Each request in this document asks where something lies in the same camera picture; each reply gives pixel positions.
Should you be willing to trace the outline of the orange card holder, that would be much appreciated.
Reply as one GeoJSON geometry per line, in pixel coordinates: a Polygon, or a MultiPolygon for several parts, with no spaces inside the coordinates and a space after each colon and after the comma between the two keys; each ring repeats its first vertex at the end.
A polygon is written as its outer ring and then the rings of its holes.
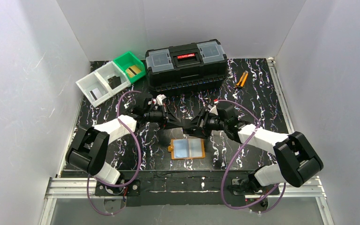
{"type": "Polygon", "coordinates": [[[167,149],[172,160],[205,158],[204,140],[200,138],[172,139],[167,149]]]}

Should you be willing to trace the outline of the gold card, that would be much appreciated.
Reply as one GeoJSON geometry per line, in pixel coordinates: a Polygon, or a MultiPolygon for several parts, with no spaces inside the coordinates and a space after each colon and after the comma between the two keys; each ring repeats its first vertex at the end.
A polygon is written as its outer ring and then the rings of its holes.
{"type": "Polygon", "coordinates": [[[127,73],[129,78],[134,78],[141,73],[141,70],[137,65],[132,65],[128,67],[125,72],[127,73]]]}

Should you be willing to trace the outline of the silver white credit card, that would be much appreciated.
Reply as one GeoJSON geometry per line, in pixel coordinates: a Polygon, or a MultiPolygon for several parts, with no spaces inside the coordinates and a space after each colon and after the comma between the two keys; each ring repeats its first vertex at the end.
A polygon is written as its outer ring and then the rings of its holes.
{"type": "Polygon", "coordinates": [[[92,96],[92,98],[93,98],[94,101],[99,100],[99,99],[103,96],[103,94],[101,93],[101,91],[100,91],[99,88],[94,88],[94,89],[92,89],[92,90],[90,91],[90,94],[91,94],[91,96],[92,96]]]}

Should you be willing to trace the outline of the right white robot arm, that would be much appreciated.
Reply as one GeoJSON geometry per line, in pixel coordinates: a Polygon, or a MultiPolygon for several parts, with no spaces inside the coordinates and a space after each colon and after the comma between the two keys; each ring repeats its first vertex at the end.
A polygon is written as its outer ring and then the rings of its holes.
{"type": "Polygon", "coordinates": [[[243,179],[239,187],[256,192],[263,187],[286,182],[298,188],[324,168],[303,133],[276,133],[241,120],[234,106],[228,102],[209,105],[194,118],[183,119],[182,123],[186,135],[207,139],[213,130],[224,131],[232,141],[255,146],[275,156],[276,164],[259,167],[243,179]]]}

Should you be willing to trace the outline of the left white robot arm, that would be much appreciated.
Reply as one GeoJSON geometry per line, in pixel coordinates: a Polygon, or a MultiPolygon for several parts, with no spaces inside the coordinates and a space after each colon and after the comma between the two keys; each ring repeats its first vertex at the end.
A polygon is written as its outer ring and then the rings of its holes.
{"type": "Polygon", "coordinates": [[[115,119],[103,124],[80,126],[66,153],[66,163],[109,187],[122,188],[131,184],[142,163],[141,145],[136,131],[146,123],[157,123],[162,129],[183,126],[167,108],[165,98],[165,95],[153,97],[149,93],[136,91],[135,103],[129,106],[124,114],[118,113],[115,119]],[[121,183],[121,173],[106,162],[106,154],[110,143],[126,135],[132,135],[136,143],[138,161],[133,177],[121,183]]]}

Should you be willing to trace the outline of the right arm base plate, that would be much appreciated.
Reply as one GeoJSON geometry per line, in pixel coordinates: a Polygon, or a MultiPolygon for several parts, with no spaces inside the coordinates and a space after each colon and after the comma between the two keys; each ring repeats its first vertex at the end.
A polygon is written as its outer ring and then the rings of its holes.
{"type": "Polygon", "coordinates": [[[248,178],[232,179],[227,189],[234,195],[264,195],[271,189],[274,191],[271,195],[279,194],[279,190],[275,185],[261,186],[256,180],[249,181],[248,178]]]}

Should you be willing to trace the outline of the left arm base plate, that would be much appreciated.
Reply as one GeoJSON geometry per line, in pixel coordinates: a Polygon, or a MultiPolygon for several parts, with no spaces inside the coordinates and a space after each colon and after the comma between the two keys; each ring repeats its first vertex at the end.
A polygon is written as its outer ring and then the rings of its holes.
{"type": "Polygon", "coordinates": [[[101,183],[99,180],[96,182],[95,196],[139,196],[141,190],[141,181],[134,180],[128,186],[111,187],[101,183]]]}

